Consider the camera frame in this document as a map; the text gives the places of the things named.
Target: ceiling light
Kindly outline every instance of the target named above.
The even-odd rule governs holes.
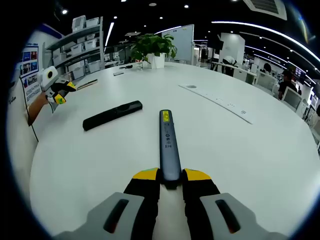
[[[310,79],[311,80],[311,82],[313,82],[314,84],[316,84],[316,82],[315,81],[313,81],[312,79],[311,79],[311,77],[309,77],[307,74],[305,75],[308,79]]]
[[[259,28],[259,29],[263,29],[269,32],[272,32],[274,34],[280,35],[288,40],[290,40],[291,42],[297,44],[300,48],[304,49],[305,51],[307,51],[311,56],[313,56],[318,62],[320,62],[320,58],[317,57],[309,48],[307,48],[306,46],[304,46],[303,44],[301,44],[300,42],[298,42],[297,40],[293,39],[290,36],[287,36],[281,32],[278,32],[276,30],[273,30],[271,28],[267,28],[265,26],[260,26],[260,25],[256,25],[256,24],[252,24],[252,23],[246,23],[246,22],[238,22],[238,21],[212,21],[212,24],[238,24],[238,25],[245,25],[245,26],[250,26],[250,27],[255,27],[255,28]]]
[[[276,56],[276,55],[273,55],[273,54],[271,54],[271,53],[269,53],[269,52],[267,52],[267,51],[263,51],[263,50],[261,50],[261,49],[258,49],[258,48],[252,47],[252,46],[245,46],[245,47],[250,48],[250,49],[258,50],[258,51],[263,52],[263,53],[265,53],[265,54],[269,54],[270,56],[273,56],[273,57],[275,57],[275,58],[277,58],[277,59],[280,59],[280,60],[284,61],[285,63],[287,63],[286,60],[283,60],[282,58],[280,58],[280,57],[278,57],[278,56]]]
[[[277,62],[275,62],[275,61],[272,61],[272,60],[270,60],[270,59],[268,59],[268,58],[266,58],[266,57],[263,57],[263,56],[260,56],[260,55],[257,55],[257,54],[254,54],[254,55],[256,55],[256,56],[259,57],[259,58],[266,59],[266,60],[268,60],[268,61],[270,61],[270,62],[272,62],[272,63],[274,63],[274,64],[277,64],[277,65],[279,65],[280,67],[284,68],[284,66],[282,66],[281,64],[279,64],[279,63],[277,63]]]
[[[114,22],[112,22],[111,24],[110,24],[110,27],[109,27],[109,31],[108,31],[108,35],[106,36],[106,40],[105,40],[105,47],[107,46],[107,44],[108,44],[108,41],[109,41],[109,38],[110,38],[110,34],[111,34],[111,31],[112,31],[112,28],[114,27],[114,25],[115,25],[115,23]]]
[[[303,73],[306,73],[305,71],[303,71],[300,67],[298,67],[297,65],[293,64],[292,62],[288,61],[288,63],[292,64],[293,66],[295,66],[296,68],[300,69]]]
[[[307,84],[309,87],[311,87],[306,81],[304,81],[305,84]]]
[[[160,34],[160,33],[163,33],[163,32],[166,32],[166,31],[169,31],[169,30],[172,30],[172,29],[178,29],[178,28],[181,28],[181,26],[175,26],[175,27],[172,27],[172,28],[168,28],[166,30],[158,31],[155,34]]]

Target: black ceiling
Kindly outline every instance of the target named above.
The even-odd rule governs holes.
[[[234,21],[274,29],[294,38],[317,56],[320,56],[320,42],[318,40],[320,27],[319,18],[317,17],[319,13],[316,12],[317,10],[313,2],[311,0],[286,1],[286,6],[288,6],[288,3],[292,3],[301,14],[301,17],[297,19],[297,16],[286,7],[287,21],[285,21],[268,14],[251,11],[242,0],[126,0],[126,2],[121,2],[121,0],[96,0],[92,2],[87,0],[83,2],[59,0],[56,1],[55,11],[52,13],[52,16],[48,17],[46,23],[62,34],[67,35],[72,31],[73,18],[81,15],[86,15],[87,19],[103,16],[104,42],[106,41],[110,23],[114,22],[108,46],[117,45],[119,41],[124,40],[134,41],[134,37],[125,37],[125,34],[128,32],[156,33],[168,28],[189,24],[194,24],[195,26],[195,40],[209,40],[215,38],[217,34],[233,31],[234,34],[240,34],[245,39],[247,46],[265,50],[284,60],[287,60],[287,57],[289,57],[289,61],[304,71],[308,70],[307,74],[311,78],[320,79],[319,72],[315,71],[307,61],[296,53],[290,52],[289,49],[272,41],[259,39],[259,37],[240,32],[277,41],[298,52],[320,69],[320,63],[313,56],[286,38],[256,27],[211,23],[211,21]],[[150,3],[156,3],[156,6],[149,6]],[[67,9],[68,14],[62,15],[62,8]],[[315,36],[308,42],[306,42],[303,31],[299,27],[301,19],[309,30],[309,37]],[[246,48],[245,51],[253,55],[252,49]],[[266,58],[268,57],[267,54],[262,52],[257,54]]]

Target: air vent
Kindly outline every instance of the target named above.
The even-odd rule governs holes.
[[[243,0],[250,10],[287,20],[286,7],[282,0]]]

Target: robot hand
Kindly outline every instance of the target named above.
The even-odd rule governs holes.
[[[37,80],[49,102],[64,104],[66,99],[59,94],[59,91],[75,92],[77,89],[72,82],[58,75],[57,69],[50,66],[37,74]]]

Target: power strip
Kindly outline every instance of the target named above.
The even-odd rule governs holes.
[[[221,107],[229,110],[230,112],[232,112],[233,114],[237,115],[238,117],[242,118],[243,120],[245,120],[246,122],[250,123],[250,124],[254,124],[253,123],[253,119],[252,117],[248,114],[248,112],[246,110],[244,110],[243,108],[237,106],[235,103],[231,103],[229,101],[224,100],[223,98],[216,96],[212,93],[209,93],[205,90],[202,90],[200,88],[198,88],[195,85],[190,85],[190,84],[181,84],[179,85],[179,87],[182,87],[184,89],[187,89],[195,94],[200,95],[201,97],[204,97],[218,105],[220,105]]]

